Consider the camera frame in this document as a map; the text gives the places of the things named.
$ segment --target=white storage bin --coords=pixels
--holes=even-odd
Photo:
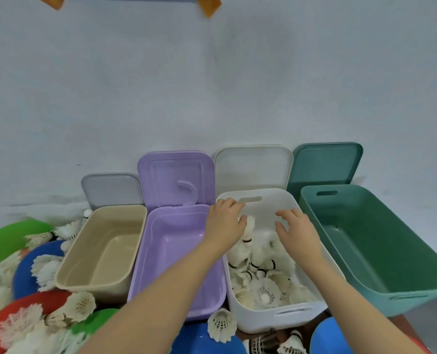
[[[263,155],[276,155],[276,152],[279,152],[279,148],[281,148],[281,156],[285,157],[286,154],[290,154],[290,151],[288,149],[275,145],[269,146],[270,151],[266,151],[265,148],[266,146],[238,147],[236,149],[241,155],[243,155],[243,152],[246,150],[252,152],[254,155],[257,154],[256,151],[259,151],[259,153]],[[232,149],[233,148],[228,148],[227,153],[233,154]],[[227,163],[229,164],[229,161],[225,159],[219,159],[219,156],[223,153],[224,151],[221,150],[217,153],[215,157],[216,168],[219,167],[218,173],[227,174],[227,178],[229,179],[230,176],[232,176],[230,174],[230,171],[227,171],[225,168],[220,169],[221,165],[224,166]],[[292,164],[292,154],[290,154],[288,162]],[[252,215],[255,217],[255,229],[253,232],[255,236],[259,236],[259,232],[269,233],[270,231],[275,230],[275,221],[280,221],[287,229],[288,226],[286,221],[277,217],[275,215],[275,212],[280,209],[299,208],[297,202],[290,193],[283,189],[286,187],[286,184],[278,182],[276,182],[275,184],[269,184],[269,180],[257,178],[256,174],[260,173],[260,166],[267,169],[265,173],[269,173],[269,168],[266,165],[266,156],[264,156],[261,161],[257,159],[254,164],[256,171],[250,172],[250,174],[252,174],[253,176],[253,179],[250,178],[250,180],[253,180],[253,182],[256,184],[256,187],[268,183],[268,186],[271,185],[273,188],[224,192],[217,198],[217,200],[231,197],[237,201],[246,202],[247,204],[243,209],[241,215]],[[281,168],[275,167],[273,169],[274,172],[278,173],[276,175],[276,179],[285,179],[285,181],[287,181],[289,171],[288,165],[289,164],[283,163]],[[243,173],[236,175],[238,176],[238,178],[240,178],[240,181],[243,182]],[[217,176],[217,188],[219,186],[221,186],[221,189],[226,188],[224,183],[220,183],[220,176]],[[340,271],[340,269],[323,245],[322,254],[334,267],[334,269],[341,276],[343,276],[343,273]],[[232,292],[230,285],[230,272],[226,256],[223,257],[223,264],[227,281],[227,297],[230,311],[236,316],[237,326],[239,330],[245,333],[259,333],[271,328],[282,329],[287,327],[297,327],[311,321],[327,309],[327,304],[323,301],[322,296],[316,289],[316,286],[309,279],[309,277],[300,269],[299,266],[296,266],[295,275],[300,283],[307,286],[310,291],[317,297],[317,302],[292,304],[265,310],[246,309],[236,300]]]

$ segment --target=purple storage bin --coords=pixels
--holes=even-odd
[[[152,152],[138,162],[148,216],[133,270],[128,301],[202,239],[209,207],[215,203],[212,158],[200,151]],[[187,320],[209,317],[227,294],[222,260],[207,274]]]

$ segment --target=finger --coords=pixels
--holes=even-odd
[[[286,229],[279,221],[276,221],[274,225],[276,226],[276,232],[278,233],[279,239],[284,243],[287,237]]]
[[[291,212],[296,215],[296,217],[301,217],[303,215],[302,211],[300,211],[300,209],[298,208],[292,208]]]
[[[246,227],[246,215],[242,215],[238,221],[238,227],[240,229],[240,237],[243,236]]]
[[[276,211],[276,216],[281,217],[283,220],[286,220],[289,223],[297,219],[297,216],[291,210]]]
[[[236,200],[229,197],[228,199],[225,200],[225,202],[223,203],[224,206],[226,206],[227,208],[231,208],[233,205],[236,204]]]
[[[224,202],[224,200],[223,199],[219,199],[219,200],[217,200],[217,203],[215,204],[216,206],[216,208],[221,208],[222,207],[222,204],[223,204],[223,202]]]
[[[243,208],[245,207],[245,203],[244,202],[237,202],[237,203],[235,203],[233,206],[232,206],[232,210],[234,211],[234,212],[236,212],[236,214],[238,215],[240,212],[241,212],[241,210],[243,210]]]

